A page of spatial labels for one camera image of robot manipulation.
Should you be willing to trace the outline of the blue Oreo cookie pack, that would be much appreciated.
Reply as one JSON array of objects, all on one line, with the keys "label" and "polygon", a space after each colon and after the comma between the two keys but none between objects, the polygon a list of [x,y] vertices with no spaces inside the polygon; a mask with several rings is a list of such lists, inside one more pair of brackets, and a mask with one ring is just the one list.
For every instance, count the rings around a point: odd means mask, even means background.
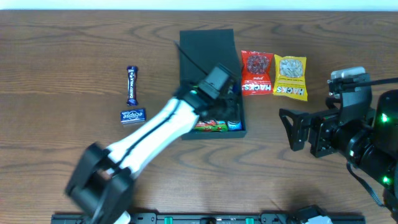
[{"label": "blue Oreo cookie pack", "polygon": [[242,130],[241,112],[239,105],[239,85],[232,84],[228,90],[229,118],[227,120],[228,131]]}]

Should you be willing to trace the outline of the Haribo gummy bag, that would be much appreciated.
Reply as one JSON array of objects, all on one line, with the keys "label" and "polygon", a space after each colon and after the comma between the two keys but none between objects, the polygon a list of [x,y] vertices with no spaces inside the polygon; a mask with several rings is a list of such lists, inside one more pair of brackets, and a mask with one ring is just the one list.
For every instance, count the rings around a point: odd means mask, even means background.
[{"label": "Haribo gummy bag", "polygon": [[199,121],[193,130],[198,132],[227,132],[228,126],[224,121]]}]

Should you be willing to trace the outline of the yellow Hacks candy bag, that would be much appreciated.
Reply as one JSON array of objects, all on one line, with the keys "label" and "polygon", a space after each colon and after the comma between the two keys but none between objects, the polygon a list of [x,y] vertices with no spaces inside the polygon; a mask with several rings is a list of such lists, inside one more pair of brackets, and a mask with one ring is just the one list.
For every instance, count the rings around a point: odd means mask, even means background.
[{"label": "yellow Hacks candy bag", "polygon": [[275,82],[273,94],[307,101],[308,93],[305,83],[307,58],[274,55],[274,60]]}]

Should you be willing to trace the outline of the red Hacks candy bag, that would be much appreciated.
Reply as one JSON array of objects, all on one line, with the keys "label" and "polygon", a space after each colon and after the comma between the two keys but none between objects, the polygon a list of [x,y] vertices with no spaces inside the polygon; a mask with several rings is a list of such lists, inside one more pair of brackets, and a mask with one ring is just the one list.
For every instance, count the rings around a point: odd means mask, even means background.
[{"label": "red Hacks candy bag", "polygon": [[274,54],[242,50],[242,94],[267,95],[273,93],[273,86],[269,75]]}]

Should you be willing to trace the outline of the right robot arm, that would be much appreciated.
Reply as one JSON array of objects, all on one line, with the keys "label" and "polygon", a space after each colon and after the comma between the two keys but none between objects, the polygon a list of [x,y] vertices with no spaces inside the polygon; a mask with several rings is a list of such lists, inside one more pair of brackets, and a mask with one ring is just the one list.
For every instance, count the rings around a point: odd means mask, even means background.
[{"label": "right robot arm", "polygon": [[336,152],[343,155],[348,170],[357,168],[384,187],[379,199],[368,183],[356,180],[373,200],[397,219],[397,90],[379,97],[371,108],[373,85],[397,82],[396,78],[372,81],[368,73],[336,77],[328,81],[327,110],[305,113],[280,109],[291,150],[299,151],[306,142],[316,158]]}]

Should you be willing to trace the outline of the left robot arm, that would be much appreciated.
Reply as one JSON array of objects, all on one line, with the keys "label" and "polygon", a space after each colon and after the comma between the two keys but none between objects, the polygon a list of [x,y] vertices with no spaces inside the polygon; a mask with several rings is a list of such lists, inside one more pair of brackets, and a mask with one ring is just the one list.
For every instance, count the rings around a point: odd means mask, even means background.
[{"label": "left robot arm", "polygon": [[197,84],[181,85],[157,115],[129,136],[105,148],[89,145],[65,188],[86,221],[129,223],[127,209],[141,172],[170,143],[190,132],[200,118],[233,112],[232,88],[238,80],[218,64]]}]

